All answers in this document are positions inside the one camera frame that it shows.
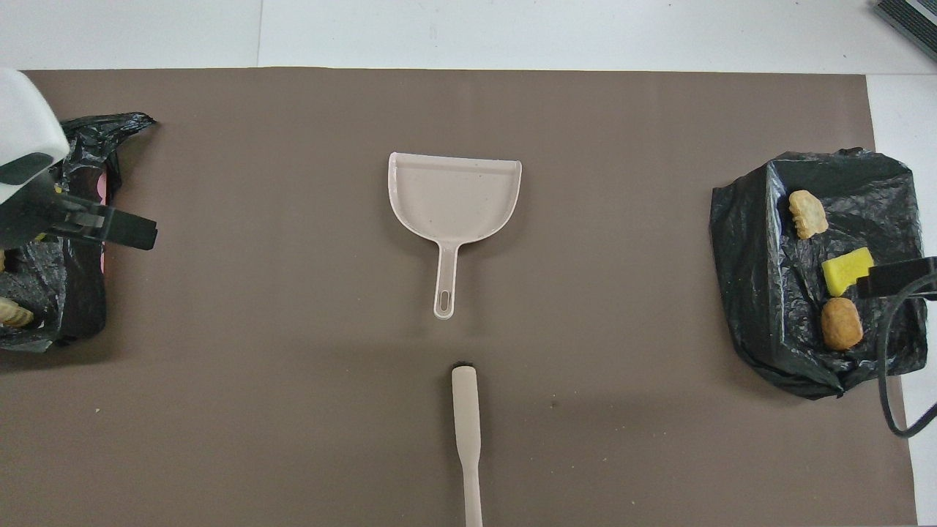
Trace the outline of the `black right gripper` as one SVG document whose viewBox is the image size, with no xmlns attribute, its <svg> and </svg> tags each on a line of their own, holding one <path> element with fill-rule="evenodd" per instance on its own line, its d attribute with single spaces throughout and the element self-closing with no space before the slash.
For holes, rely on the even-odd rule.
<svg viewBox="0 0 937 527">
<path fill-rule="evenodd" d="M 870 267 L 867 276 L 856 281 L 859 298 L 883 298 L 897 296 L 904 287 L 923 277 L 931 279 L 914 292 L 914 297 L 936 296 L 936 257 L 895 261 L 883 266 Z"/>
</svg>

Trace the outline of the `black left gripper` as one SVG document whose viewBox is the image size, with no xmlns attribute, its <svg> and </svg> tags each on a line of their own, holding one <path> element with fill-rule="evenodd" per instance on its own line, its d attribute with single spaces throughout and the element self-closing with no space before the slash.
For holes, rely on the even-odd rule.
<svg viewBox="0 0 937 527">
<path fill-rule="evenodd" d="M 43 234 L 153 250 L 158 229 L 157 221 L 62 193 L 43 171 L 3 201 L 1 249 L 17 249 Z"/>
</svg>

